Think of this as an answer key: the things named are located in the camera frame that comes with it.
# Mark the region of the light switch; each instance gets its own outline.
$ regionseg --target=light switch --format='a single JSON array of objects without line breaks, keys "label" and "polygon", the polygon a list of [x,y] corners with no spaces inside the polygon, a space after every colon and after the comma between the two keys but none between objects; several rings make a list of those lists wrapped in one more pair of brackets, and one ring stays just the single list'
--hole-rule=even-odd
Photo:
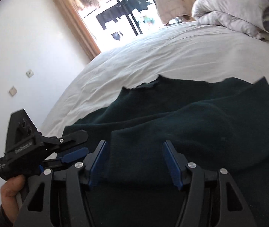
[{"label": "light switch", "polygon": [[28,78],[31,78],[33,75],[34,75],[34,72],[29,69],[27,72],[26,72],[26,75],[28,76]]},{"label": "light switch", "polygon": [[10,93],[11,96],[14,96],[15,94],[17,94],[17,89],[13,86],[11,87],[11,89],[8,91]]}]

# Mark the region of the white comforter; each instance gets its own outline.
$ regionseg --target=white comforter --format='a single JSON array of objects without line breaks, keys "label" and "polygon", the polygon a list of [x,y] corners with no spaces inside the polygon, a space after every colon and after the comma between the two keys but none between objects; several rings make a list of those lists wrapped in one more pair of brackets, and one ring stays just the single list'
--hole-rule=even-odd
[{"label": "white comforter", "polygon": [[219,25],[253,38],[268,39],[263,13],[269,0],[196,0],[192,17],[200,24]]},{"label": "white comforter", "polygon": [[188,22],[101,53],[76,77],[42,125],[46,136],[110,105],[122,86],[136,87],[162,74],[174,79],[269,82],[269,42],[221,26]]}]

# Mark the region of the bed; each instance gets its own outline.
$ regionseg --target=bed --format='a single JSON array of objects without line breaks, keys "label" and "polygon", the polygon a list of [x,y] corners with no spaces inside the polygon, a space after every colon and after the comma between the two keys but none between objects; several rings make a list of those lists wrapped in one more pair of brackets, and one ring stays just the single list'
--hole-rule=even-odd
[{"label": "bed", "polygon": [[269,82],[269,42],[222,26],[188,22],[103,52],[75,78],[46,117],[41,132],[64,127],[109,106],[123,86],[133,88],[161,74],[174,79],[218,82],[236,77]]}]

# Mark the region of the metal bolt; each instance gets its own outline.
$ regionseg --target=metal bolt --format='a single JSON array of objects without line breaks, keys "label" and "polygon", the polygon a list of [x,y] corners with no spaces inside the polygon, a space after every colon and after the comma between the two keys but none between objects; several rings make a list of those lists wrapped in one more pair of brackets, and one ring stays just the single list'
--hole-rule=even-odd
[{"label": "metal bolt", "polygon": [[190,167],[190,168],[196,168],[197,167],[197,164],[194,163],[194,162],[189,162],[188,163],[188,167]]},{"label": "metal bolt", "polygon": [[49,174],[52,173],[52,170],[51,169],[45,169],[43,173],[44,173],[44,175],[49,175]]},{"label": "metal bolt", "polygon": [[77,162],[75,164],[75,168],[81,168],[83,166],[83,163],[82,162]]},{"label": "metal bolt", "polygon": [[220,169],[220,173],[226,175],[228,171],[225,168]]}]

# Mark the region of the black metal bracket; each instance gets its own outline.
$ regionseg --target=black metal bracket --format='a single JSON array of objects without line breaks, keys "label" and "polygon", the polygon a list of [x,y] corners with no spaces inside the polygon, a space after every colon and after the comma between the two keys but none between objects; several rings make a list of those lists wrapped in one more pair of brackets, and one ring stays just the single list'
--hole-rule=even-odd
[{"label": "black metal bracket", "polygon": [[[83,162],[61,171],[45,169],[23,202],[14,226],[54,227],[60,221],[67,221],[70,227],[94,227],[86,191],[98,184],[108,156],[109,145],[101,141]],[[64,184],[63,192],[56,190],[60,183]],[[67,205],[67,215],[60,211],[63,204]]]},{"label": "black metal bracket", "polygon": [[25,110],[11,115],[4,157],[0,158],[0,177],[8,180],[17,175],[39,175],[39,165],[52,153],[59,153],[86,142],[84,130],[61,138],[45,137],[30,120]]},{"label": "black metal bracket", "polygon": [[213,189],[207,226],[257,227],[245,198],[226,169],[203,170],[176,152],[170,141],[163,143],[162,150],[173,184],[179,190],[189,187],[176,227],[200,226],[205,187]]}]

